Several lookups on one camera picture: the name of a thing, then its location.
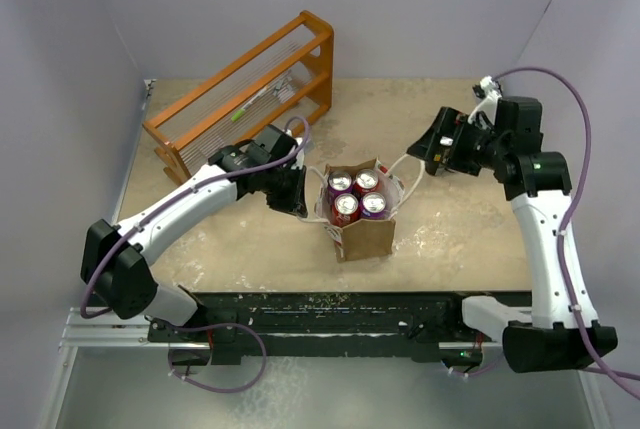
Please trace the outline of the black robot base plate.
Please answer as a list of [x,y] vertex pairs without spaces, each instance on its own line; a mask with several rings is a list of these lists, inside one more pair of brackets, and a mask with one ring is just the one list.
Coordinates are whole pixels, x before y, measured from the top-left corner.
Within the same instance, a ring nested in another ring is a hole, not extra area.
[[184,329],[154,318],[153,342],[212,350],[216,365],[244,356],[480,359],[490,337],[464,325],[456,292],[200,293]]

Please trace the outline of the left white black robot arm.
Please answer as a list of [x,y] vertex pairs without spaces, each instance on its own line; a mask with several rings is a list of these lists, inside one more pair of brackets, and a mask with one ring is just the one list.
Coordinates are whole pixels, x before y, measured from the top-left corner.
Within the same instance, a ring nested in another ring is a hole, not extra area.
[[296,138],[267,125],[253,139],[220,148],[187,181],[138,214],[115,224],[100,219],[86,235],[81,278],[86,292],[81,315],[97,296],[121,319],[160,319],[184,341],[202,336],[204,307],[186,289],[158,282],[151,271],[159,257],[206,217],[248,194],[262,193],[267,206],[304,218],[304,150],[311,132]]

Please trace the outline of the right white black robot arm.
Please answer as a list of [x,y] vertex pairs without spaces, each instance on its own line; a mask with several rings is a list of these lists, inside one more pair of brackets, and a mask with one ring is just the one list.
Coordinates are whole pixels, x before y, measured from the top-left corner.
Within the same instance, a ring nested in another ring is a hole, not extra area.
[[441,169],[476,176],[492,171],[517,219],[532,277],[529,314],[492,296],[469,296],[445,315],[446,332],[467,340],[480,331],[502,344],[516,373],[579,370],[618,345],[603,326],[584,280],[565,217],[573,202],[564,156],[542,149],[542,105],[530,97],[497,96],[493,122],[450,107],[439,110],[408,149],[435,175]]

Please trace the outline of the watermelon print canvas bag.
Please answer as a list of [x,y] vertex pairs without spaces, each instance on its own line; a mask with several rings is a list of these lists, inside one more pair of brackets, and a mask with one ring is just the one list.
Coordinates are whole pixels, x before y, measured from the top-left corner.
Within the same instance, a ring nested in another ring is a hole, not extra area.
[[[320,190],[315,201],[313,212],[302,221],[316,224],[325,230],[331,238],[337,261],[351,262],[386,257],[393,252],[393,242],[396,229],[396,216],[407,203],[420,185],[425,174],[425,163],[418,163],[417,177],[410,186],[406,186],[396,174],[397,168],[410,157],[403,155],[391,166],[387,167],[378,159],[371,159],[358,165],[325,166],[319,170],[311,167],[309,171],[320,179]],[[375,169],[379,176],[379,186],[376,192],[384,195],[387,202],[388,215],[384,220],[359,219],[345,227],[338,227],[333,223],[332,206],[327,200],[327,177],[335,170],[348,172],[354,185],[355,175],[362,169]]]

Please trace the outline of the dark black soda can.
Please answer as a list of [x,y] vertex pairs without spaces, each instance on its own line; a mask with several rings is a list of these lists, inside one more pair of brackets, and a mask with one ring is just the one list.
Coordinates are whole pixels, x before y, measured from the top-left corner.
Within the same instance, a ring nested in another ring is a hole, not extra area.
[[425,162],[425,172],[430,176],[438,177],[445,172],[445,167],[440,162],[427,160]]

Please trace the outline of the red coke can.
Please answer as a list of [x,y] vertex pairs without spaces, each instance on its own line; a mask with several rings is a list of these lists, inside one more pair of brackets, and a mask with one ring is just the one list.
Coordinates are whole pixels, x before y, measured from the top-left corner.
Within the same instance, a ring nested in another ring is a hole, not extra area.
[[362,169],[354,178],[353,193],[361,198],[366,194],[376,192],[379,186],[379,176],[375,169]]
[[345,227],[359,219],[359,200],[350,193],[338,195],[332,206],[333,223]]

